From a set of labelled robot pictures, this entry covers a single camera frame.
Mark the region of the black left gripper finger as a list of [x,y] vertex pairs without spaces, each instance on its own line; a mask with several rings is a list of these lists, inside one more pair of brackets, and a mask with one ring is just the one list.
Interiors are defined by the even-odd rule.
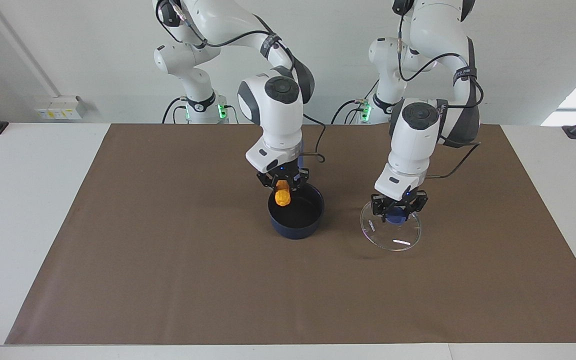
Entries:
[[404,194],[404,212],[406,219],[412,214],[420,212],[428,202],[428,194],[425,191],[407,191]]
[[394,200],[388,196],[371,196],[371,210],[373,215],[379,217],[382,223],[386,223],[387,215],[393,209]]

